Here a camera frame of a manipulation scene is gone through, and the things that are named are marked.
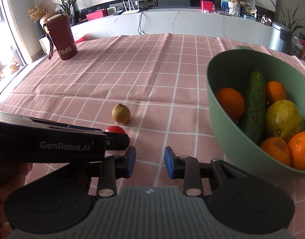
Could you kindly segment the brown longan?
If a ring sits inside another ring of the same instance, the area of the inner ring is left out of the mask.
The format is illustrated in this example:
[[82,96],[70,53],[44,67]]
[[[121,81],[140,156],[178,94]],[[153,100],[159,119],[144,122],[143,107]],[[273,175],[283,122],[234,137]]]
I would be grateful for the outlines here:
[[117,104],[112,109],[112,118],[117,123],[127,123],[130,120],[131,112],[129,108],[123,104]]

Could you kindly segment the smooth round orange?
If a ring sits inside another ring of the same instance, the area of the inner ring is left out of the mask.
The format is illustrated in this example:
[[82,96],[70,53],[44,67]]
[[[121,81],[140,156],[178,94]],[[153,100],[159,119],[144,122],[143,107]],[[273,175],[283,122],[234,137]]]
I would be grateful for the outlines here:
[[215,96],[226,114],[233,121],[238,121],[242,117],[245,111],[245,102],[238,91],[225,87],[217,91]]

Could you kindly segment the small orange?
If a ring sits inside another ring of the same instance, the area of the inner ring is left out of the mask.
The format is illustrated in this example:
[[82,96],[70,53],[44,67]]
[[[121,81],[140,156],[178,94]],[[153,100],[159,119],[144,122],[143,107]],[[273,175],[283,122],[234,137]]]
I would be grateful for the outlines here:
[[267,102],[272,105],[276,101],[286,99],[286,90],[283,84],[277,81],[269,81],[265,85]]

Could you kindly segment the large mottled orange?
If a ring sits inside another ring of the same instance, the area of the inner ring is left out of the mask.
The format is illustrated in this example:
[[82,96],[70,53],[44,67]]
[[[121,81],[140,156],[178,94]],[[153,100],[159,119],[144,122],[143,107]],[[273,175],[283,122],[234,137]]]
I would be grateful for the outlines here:
[[290,151],[290,166],[305,171],[305,131],[293,136],[288,142]]

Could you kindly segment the red cherry tomato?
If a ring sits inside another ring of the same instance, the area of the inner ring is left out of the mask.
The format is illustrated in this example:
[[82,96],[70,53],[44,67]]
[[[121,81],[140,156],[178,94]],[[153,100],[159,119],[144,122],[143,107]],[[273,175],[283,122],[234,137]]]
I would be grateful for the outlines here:
[[111,125],[111,126],[108,126],[105,130],[105,132],[108,132],[108,133],[118,133],[118,134],[125,134],[125,130],[120,127],[120,126],[117,126],[117,125]]

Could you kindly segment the pink checkered tablecloth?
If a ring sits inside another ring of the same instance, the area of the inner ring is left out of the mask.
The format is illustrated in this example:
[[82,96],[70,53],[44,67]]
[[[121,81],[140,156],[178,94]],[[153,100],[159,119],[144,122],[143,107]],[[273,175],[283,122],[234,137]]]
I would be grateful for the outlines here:
[[173,185],[163,149],[201,161],[222,157],[210,120],[206,67],[237,42],[202,36],[142,35],[78,44],[62,61],[43,59],[0,104],[0,111],[105,129],[113,107],[131,111],[123,125],[136,147],[130,179],[117,186]]

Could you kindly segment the red TIME tumbler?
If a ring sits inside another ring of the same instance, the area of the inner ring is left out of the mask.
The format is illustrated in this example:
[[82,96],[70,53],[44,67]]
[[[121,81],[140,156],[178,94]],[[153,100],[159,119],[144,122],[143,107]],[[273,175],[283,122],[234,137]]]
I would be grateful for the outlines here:
[[53,57],[54,47],[63,61],[74,57],[78,53],[67,14],[51,16],[43,24],[43,30],[49,40],[49,60]]

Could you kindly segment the green cucumber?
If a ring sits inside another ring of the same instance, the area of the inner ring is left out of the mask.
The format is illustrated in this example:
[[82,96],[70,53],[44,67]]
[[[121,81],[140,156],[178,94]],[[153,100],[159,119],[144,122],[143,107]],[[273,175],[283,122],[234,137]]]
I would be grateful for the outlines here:
[[256,70],[247,80],[245,111],[240,121],[241,130],[255,144],[259,143],[264,128],[265,103],[265,77]]

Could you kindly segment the green plastic bowl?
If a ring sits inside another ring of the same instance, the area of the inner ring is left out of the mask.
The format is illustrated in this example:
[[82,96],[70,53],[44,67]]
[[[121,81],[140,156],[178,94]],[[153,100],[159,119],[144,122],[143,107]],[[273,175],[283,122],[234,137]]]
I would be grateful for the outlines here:
[[275,80],[285,86],[287,98],[303,116],[305,130],[305,62],[292,56],[272,56],[246,46],[223,51],[209,62],[206,70],[210,119],[220,148],[238,168],[271,183],[305,177],[305,171],[291,168],[275,160],[246,136],[222,109],[216,99],[221,88],[231,87],[245,94],[246,81],[252,71],[259,70],[266,81]]

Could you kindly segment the yellow-green pear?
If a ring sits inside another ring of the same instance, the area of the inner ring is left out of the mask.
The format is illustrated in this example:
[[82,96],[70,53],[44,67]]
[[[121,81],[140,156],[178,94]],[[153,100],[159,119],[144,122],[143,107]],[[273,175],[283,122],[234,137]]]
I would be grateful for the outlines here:
[[288,143],[303,130],[303,117],[298,107],[286,99],[273,103],[265,113],[265,130],[269,137],[278,137]]

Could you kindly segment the potted green plant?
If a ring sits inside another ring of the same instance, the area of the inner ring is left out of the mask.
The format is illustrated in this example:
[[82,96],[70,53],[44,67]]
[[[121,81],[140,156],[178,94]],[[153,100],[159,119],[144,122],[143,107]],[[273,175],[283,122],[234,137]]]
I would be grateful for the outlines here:
[[60,7],[60,12],[63,12],[68,16],[70,26],[75,25],[74,5],[76,2],[77,0],[59,0],[58,2],[53,3],[54,5]]

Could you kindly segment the dried flower bouquet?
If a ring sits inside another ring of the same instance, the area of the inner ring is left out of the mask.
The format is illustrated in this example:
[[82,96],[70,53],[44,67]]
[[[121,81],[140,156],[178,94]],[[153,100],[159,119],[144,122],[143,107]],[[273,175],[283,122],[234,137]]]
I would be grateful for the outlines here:
[[28,10],[28,16],[35,22],[41,20],[46,14],[48,14],[48,12],[42,3],[37,4]]

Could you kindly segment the white wifi router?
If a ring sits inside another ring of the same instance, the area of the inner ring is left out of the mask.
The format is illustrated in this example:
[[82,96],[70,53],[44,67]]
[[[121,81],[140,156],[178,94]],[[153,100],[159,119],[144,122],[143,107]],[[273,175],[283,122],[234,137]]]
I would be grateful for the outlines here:
[[140,0],[123,0],[124,6],[123,15],[136,14],[140,12]]

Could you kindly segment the silver trash bin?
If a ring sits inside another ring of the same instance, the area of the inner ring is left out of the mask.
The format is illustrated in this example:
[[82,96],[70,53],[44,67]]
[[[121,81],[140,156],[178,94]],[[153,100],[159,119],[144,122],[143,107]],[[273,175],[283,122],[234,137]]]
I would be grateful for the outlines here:
[[288,54],[293,32],[288,27],[273,22],[268,49]]

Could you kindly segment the teddy bear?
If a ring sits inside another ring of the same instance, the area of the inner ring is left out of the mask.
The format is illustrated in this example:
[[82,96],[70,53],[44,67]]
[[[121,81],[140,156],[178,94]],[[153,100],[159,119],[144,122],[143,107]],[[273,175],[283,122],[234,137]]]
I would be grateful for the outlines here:
[[243,0],[228,0],[229,15],[232,17],[239,17],[241,5],[244,5]]

